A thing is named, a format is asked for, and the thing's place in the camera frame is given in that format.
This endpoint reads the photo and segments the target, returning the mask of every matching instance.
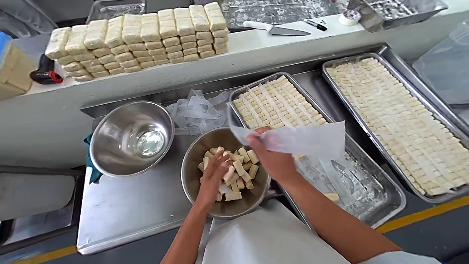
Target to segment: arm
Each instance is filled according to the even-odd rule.
[[[247,139],[264,168],[299,204],[314,230],[349,262],[355,264],[384,252],[401,250],[309,184],[296,171],[290,154],[266,150],[256,136]]]
[[[215,203],[221,178],[228,172],[230,164],[225,162],[230,156],[222,157],[222,154],[223,151],[220,151],[210,160],[196,201],[160,264],[189,264],[196,261],[205,218]]]

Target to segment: green cloth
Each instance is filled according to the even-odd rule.
[[[93,133],[89,134],[85,139],[83,139],[83,142],[88,145],[88,150],[86,151],[86,167],[91,167],[91,178],[90,178],[90,184],[93,182],[96,182],[99,178],[101,178],[101,175],[103,175],[100,171],[96,169],[94,166],[93,162],[91,161],[91,156],[90,156],[90,143],[91,143],[91,137],[93,136]]]

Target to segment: chef knife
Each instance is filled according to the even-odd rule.
[[[242,24],[245,28],[255,28],[255,29],[263,29],[267,30],[271,35],[286,35],[286,36],[306,36],[310,35],[311,33],[296,30],[296,29],[288,29],[288,28],[281,28],[271,24],[256,22],[256,21],[244,21]]]

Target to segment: empty metal bowl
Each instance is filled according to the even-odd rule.
[[[95,167],[112,177],[135,176],[156,165],[174,138],[168,111],[152,101],[122,105],[104,117],[90,144]]]
[[[241,145],[227,127],[215,128],[200,135],[190,145],[182,160],[182,188],[191,203],[194,203],[197,198],[200,188],[199,180],[203,174],[198,165],[202,162],[206,151],[219,146],[232,152],[241,147],[246,150],[250,149]],[[225,197],[223,197],[221,202],[215,202],[215,206],[210,211],[211,217],[224,220],[234,219],[252,212],[262,202],[270,186],[270,177],[260,163],[256,165],[259,165],[259,169],[256,177],[252,180],[254,188],[241,190],[241,200],[226,202]]]

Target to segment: marker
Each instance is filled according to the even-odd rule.
[[[317,28],[317,29],[319,29],[319,30],[322,30],[322,31],[326,31],[326,30],[327,30],[327,28],[326,28],[325,26],[323,26],[323,25],[321,25],[321,24],[318,24],[318,23],[316,23],[316,22],[313,22],[313,21],[311,21],[311,20],[308,20],[308,19],[306,19],[306,18],[303,19],[303,22],[305,22],[305,23],[307,23],[307,24],[309,24],[309,25],[312,25],[313,27],[315,27],[315,28]]]

